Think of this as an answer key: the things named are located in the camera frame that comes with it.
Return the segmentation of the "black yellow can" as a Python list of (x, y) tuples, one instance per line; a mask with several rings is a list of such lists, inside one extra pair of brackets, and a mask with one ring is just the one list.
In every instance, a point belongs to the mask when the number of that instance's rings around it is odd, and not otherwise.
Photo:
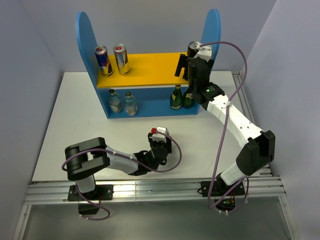
[(196, 54), (198, 53), (198, 45), (200, 45), (201, 43), (198, 42), (198, 41), (192, 41), (188, 44), (188, 47), (187, 47), (187, 52), (186, 52), (186, 55), (189, 57), (189, 58), (194, 58), (196, 56)]

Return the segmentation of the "clear Chang bottle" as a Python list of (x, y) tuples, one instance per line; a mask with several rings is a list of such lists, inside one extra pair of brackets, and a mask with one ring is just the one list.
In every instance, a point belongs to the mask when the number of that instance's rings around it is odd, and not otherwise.
[(123, 106), (120, 95), (112, 88), (109, 90), (108, 101), (109, 106), (114, 113), (122, 112)]
[(134, 116), (137, 114), (138, 107), (137, 107), (136, 99), (129, 91), (125, 93), (124, 106), (128, 115)]

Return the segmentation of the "silver gold Red Bull can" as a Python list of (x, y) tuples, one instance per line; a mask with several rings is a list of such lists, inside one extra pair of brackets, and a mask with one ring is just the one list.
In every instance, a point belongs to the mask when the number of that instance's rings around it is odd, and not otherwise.
[(116, 44), (113, 47), (117, 69), (120, 75), (125, 76), (130, 72), (127, 48), (124, 44)]

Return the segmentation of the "blue silver Red Bull can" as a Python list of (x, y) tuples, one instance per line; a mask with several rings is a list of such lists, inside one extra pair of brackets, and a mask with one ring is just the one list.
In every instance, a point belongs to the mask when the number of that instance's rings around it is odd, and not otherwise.
[(98, 45), (94, 49), (94, 54), (101, 73), (105, 76), (113, 74), (113, 68), (108, 56), (108, 50), (104, 45)]

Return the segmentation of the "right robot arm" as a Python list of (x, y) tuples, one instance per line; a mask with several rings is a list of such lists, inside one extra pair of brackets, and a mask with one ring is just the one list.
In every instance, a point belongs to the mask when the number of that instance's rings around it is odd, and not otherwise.
[(195, 101), (220, 120), (241, 147), (235, 163), (221, 172), (214, 182), (217, 191), (227, 195), (236, 182), (251, 176), (274, 160), (276, 137), (272, 131), (263, 131), (254, 125), (230, 103), (218, 85), (210, 82), (211, 63), (211, 60), (181, 54), (174, 75), (178, 77), (182, 69), (185, 70), (184, 79), (188, 81)]

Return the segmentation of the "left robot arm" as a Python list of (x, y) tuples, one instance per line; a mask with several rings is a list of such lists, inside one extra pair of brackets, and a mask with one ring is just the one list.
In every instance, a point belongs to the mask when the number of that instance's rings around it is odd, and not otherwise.
[(109, 168), (130, 176), (142, 176), (167, 163), (172, 153), (172, 140), (159, 133), (148, 133), (150, 150), (127, 154), (115, 151), (103, 137), (96, 137), (65, 148), (67, 178), (74, 181), (79, 194), (91, 200), (98, 194), (94, 174)]

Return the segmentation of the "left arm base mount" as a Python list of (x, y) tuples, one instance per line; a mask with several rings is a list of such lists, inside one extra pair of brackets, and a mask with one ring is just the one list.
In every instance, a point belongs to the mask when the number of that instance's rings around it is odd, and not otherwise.
[[(93, 202), (97, 201), (97, 204), (101, 204), (102, 201), (110, 201), (113, 198), (114, 186), (112, 184), (100, 184), (96, 185), (95, 189), (88, 193), (82, 193), (82, 196), (87, 200)], [(78, 204), (78, 213), (82, 216), (92, 217), (99, 211), (99, 207), (93, 206), (91, 203), (84, 200), (78, 193), (76, 185), (69, 187), (68, 202), (81, 202), (85, 203)]]

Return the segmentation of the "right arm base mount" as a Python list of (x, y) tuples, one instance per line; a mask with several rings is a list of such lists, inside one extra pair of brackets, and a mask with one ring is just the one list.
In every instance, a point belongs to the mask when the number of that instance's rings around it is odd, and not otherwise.
[[(226, 215), (230, 212), (234, 212), (237, 208), (242, 206), (247, 200), (249, 193), (249, 186), (244, 184), (244, 182), (234, 183), (233, 185), (226, 185), (223, 180), (215, 180), (211, 197), (223, 197), (224, 198), (218, 203), (220, 199), (215, 199), (215, 209), (219, 213), (225, 213)], [(243, 199), (239, 205), (237, 205), (236, 197), (243, 196)]]

